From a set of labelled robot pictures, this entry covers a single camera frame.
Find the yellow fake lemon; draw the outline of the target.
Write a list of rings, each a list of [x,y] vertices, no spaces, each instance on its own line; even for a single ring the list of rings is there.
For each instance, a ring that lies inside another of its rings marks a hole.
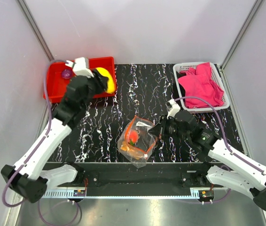
[[[97,67],[94,69],[94,72],[97,74],[100,83],[103,86],[104,92],[112,94],[116,91],[116,85],[114,83],[113,77],[107,69]]]

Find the clear zip top bag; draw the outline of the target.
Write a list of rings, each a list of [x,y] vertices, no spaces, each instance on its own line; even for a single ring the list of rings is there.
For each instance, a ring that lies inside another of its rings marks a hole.
[[[146,166],[149,157],[152,155],[153,149],[157,142],[157,137],[152,136],[148,133],[148,130],[154,127],[154,123],[143,119],[141,117],[135,116],[125,127],[120,138],[117,141],[117,148],[119,152],[136,168],[141,168]],[[138,141],[134,144],[128,141],[128,135],[131,130],[135,130],[139,134]],[[123,151],[121,151],[120,147],[123,142],[134,146],[140,149],[144,153],[144,157],[141,159],[135,159],[128,155],[126,155]]]

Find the peach fake fruit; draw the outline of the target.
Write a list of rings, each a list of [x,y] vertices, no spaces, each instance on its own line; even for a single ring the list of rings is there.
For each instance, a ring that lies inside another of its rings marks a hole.
[[[138,132],[135,130],[131,130],[129,135],[128,135],[128,141],[135,144],[138,141],[138,139],[139,139]]]

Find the orange fake fruit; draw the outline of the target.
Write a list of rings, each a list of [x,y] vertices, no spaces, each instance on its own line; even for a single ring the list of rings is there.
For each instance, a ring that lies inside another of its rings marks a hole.
[[[132,157],[132,158],[135,158],[135,159],[141,159],[142,157],[144,157],[144,153],[134,147],[134,146],[131,146],[129,144],[127,144],[126,142],[123,142],[121,147],[120,147],[121,151],[123,151],[126,155]]]

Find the pink fake fruit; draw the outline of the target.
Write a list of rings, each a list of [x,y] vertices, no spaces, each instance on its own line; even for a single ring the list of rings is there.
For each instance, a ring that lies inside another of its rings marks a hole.
[[[71,69],[64,69],[62,72],[61,72],[61,77],[63,79],[70,79],[72,77],[72,70]]]

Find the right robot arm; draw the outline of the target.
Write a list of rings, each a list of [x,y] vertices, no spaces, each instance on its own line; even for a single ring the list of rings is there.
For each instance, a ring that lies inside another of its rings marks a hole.
[[[184,140],[192,148],[225,164],[229,170],[206,162],[205,170],[196,174],[198,185],[205,187],[211,183],[235,190],[266,211],[266,166],[231,147],[224,137],[200,125],[192,114],[179,111],[174,116],[163,115],[149,133],[160,139]]]

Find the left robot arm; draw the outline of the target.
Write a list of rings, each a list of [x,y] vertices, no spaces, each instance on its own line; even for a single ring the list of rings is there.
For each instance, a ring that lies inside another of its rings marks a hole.
[[[27,153],[13,166],[5,165],[1,175],[10,188],[24,200],[35,203],[47,189],[65,183],[80,186],[84,182],[84,170],[74,163],[44,170],[44,166],[58,145],[71,133],[85,116],[86,109],[95,95],[114,93],[115,83],[108,70],[97,67],[90,78],[77,75],[67,85],[66,92],[49,116],[47,127]]]

